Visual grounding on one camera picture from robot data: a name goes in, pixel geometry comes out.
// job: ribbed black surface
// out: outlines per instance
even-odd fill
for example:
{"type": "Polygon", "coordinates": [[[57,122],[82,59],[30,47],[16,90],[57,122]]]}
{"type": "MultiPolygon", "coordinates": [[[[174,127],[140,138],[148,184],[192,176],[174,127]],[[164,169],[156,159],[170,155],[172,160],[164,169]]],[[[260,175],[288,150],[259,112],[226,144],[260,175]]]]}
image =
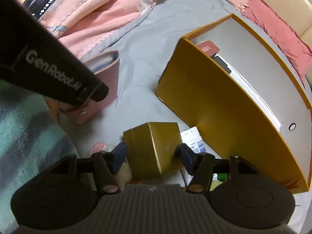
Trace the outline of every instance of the ribbed black surface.
{"type": "Polygon", "coordinates": [[[202,195],[185,193],[179,185],[128,185],[118,195],[103,197],[80,223],[62,230],[20,228],[16,233],[72,234],[293,234],[286,226],[267,230],[237,227],[218,216],[202,195]]]}

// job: open storage box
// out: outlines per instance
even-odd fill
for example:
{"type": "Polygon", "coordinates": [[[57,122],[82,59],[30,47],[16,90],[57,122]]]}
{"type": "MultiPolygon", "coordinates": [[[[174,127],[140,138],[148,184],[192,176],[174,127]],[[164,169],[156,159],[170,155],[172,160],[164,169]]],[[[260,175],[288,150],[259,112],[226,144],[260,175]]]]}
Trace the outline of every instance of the open storage box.
{"type": "Polygon", "coordinates": [[[222,158],[240,155],[292,193],[308,191],[310,103],[287,65],[239,17],[229,15],[183,36],[156,95],[190,127],[197,126],[222,158]],[[206,40],[263,99],[279,129],[248,91],[196,46],[206,40]]]}

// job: red object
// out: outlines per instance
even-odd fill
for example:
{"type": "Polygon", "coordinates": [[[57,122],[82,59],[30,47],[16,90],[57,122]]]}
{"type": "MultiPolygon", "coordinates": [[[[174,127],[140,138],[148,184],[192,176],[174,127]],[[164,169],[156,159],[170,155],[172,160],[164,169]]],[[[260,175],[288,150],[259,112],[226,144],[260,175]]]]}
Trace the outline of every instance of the red object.
{"type": "Polygon", "coordinates": [[[206,40],[203,43],[197,44],[196,46],[210,57],[220,51],[220,49],[211,40],[206,40]]]}
{"type": "Polygon", "coordinates": [[[312,51],[296,32],[263,0],[251,0],[242,14],[261,27],[282,50],[304,83],[305,73],[312,65],[312,51]]]}
{"type": "Polygon", "coordinates": [[[108,95],[100,102],[94,102],[93,100],[87,100],[81,107],[77,108],[69,104],[60,102],[59,107],[63,114],[65,114],[71,120],[76,121],[78,124],[83,125],[85,122],[96,116],[105,107],[114,102],[117,98],[118,92],[118,75],[119,75],[119,53],[118,51],[110,51],[107,53],[99,54],[89,61],[85,62],[87,67],[101,64],[108,56],[116,56],[117,58],[112,61],[108,66],[95,72],[95,75],[105,83],[108,88],[108,95]]]}

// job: small gold box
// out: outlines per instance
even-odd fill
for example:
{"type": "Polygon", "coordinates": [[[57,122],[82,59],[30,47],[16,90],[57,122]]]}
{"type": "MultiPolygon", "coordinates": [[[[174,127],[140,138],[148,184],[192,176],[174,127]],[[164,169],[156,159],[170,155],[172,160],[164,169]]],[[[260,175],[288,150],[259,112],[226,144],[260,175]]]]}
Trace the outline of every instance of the small gold box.
{"type": "Polygon", "coordinates": [[[175,149],[182,143],[175,122],[147,122],[124,132],[128,147],[128,162],[135,180],[160,178],[183,167],[174,157],[175,149]]]}

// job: logo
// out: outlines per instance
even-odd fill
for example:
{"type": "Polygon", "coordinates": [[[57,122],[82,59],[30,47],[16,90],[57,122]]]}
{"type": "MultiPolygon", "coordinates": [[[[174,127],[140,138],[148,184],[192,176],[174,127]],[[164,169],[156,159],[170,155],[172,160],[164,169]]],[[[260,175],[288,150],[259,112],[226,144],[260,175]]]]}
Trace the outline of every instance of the logo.
{"type": "Polygon", "coordinates": [[[52,76],[54,79],[63,82],[68,87],[79,90],[81,83],[73,77],[68,77],[64,71],[59,71],[55,64],[50,65],[48,62],[38,57],[36,50],[29,50],[25,57],[27,63],[34,65],[37,69],[52,76]]]}

